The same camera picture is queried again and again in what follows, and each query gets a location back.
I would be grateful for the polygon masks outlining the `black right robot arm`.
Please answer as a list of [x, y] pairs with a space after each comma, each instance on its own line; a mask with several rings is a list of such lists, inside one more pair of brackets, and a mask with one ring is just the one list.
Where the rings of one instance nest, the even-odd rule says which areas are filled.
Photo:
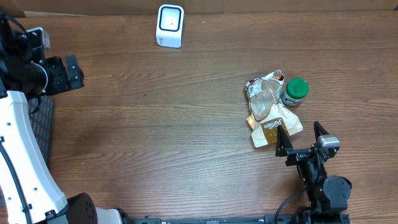
[[[294, 149], [284, 128], [277, 127], [277, 146], [275, 155], [285, 157], [287, 166], [295, 166], [304, 188], [286, 199], [274, 215], [274, 223], [350, 223], [349, 216], [343, 212], [348, 208], [352, 183], [345, 177], [328, 176], [324, 163], [333, 158], [340, 149], [340, 140], [327, 132], [316, 121], [313, 124], [315, 143], [309, 148]], [[286, 204], [306, 193], [308, 207], [297, 210], [281, 221], [280, 213]]]

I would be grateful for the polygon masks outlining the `white barcode scanner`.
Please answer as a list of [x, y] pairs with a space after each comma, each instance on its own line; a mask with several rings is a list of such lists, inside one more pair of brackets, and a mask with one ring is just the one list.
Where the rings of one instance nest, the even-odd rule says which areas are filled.
[[182, 46], [184, 16], [181, 6], [163, 4], [159, 7], [155, 32], [159, 46], [176, 49]]

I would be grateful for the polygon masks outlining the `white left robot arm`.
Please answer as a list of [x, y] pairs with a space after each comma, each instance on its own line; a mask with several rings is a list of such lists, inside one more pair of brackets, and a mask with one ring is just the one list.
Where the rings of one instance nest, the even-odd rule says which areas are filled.
[[76, 57], [45, 58], [42, 28], [16, 31], [1, 21], [1, 189], [9, 223], [132, 223], [80, 193], [66, 198], [50, 175], [32, 129], [28, 101], [84, 86]]

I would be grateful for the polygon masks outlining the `brown paper bread bag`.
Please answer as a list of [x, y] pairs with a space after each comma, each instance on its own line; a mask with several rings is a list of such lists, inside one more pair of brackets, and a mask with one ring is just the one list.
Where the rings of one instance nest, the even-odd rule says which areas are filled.
[[276, 70], [264, 77], [249, 80], [244, 86], [249, 112], [254, 122], [251, 139], [256, 148], [277, 141], [277, 127], [282, 125], [288, 136], [303, 130], [299, 117], [281, 100], [285, 77]]

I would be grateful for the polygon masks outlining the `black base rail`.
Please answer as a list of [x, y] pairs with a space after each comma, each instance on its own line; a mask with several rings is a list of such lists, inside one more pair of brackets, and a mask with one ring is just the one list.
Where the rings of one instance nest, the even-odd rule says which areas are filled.
[[132, 218], [135, 224], [274, 224], [275, 215], [263, 217], [235, 217], [235, 218], [185, 218], [185, 219], [160, 219], [160, 218]]

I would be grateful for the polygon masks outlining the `green lid jar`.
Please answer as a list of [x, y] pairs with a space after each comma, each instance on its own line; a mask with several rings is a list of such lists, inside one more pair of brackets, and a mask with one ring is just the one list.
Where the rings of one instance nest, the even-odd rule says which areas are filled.
[[288, 82], [281, 94], [283, 104], [296, 106], [302, 102], [309, 92], [309, 85], [303, 78], [293, 78]]

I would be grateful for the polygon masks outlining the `orange tissue packet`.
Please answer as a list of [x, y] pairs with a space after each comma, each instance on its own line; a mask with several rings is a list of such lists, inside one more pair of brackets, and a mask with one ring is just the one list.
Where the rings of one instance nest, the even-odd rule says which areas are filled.
[[251, 127], [251, 129], [254, 128], [254, 122], [253, 122], [251, 116], [247, 117], [246, 122], [247, 122], [247, 124]]

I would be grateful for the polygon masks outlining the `grey plastic mesh basket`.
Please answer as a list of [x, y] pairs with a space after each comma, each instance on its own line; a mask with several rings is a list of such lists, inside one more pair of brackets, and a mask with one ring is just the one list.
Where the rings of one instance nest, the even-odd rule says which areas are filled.
[[40, 108], [35, 113], [30, 114], [29, 118], [39, 149], [47, 167], [49, 167], [55, 106], [50, 96], [42, 96], [40, 99]]

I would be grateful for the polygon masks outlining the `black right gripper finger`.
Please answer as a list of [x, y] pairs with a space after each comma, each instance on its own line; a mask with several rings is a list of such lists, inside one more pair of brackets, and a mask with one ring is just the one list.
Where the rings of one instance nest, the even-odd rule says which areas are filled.
[[313, 129], [315, 133], [315, 139], [317, 140], [320, 136], [329, 135], [329, 132], [326, 131], [323, 126], [318, 122], [315, 121], [313, 124]]
[[275, 150], [276, 157], [284, 157], [289, 155], [289, 151], [293, 149], [293, 146], [289, 140], [288, 135], [282, 125], [277, 127], [277, 145]]

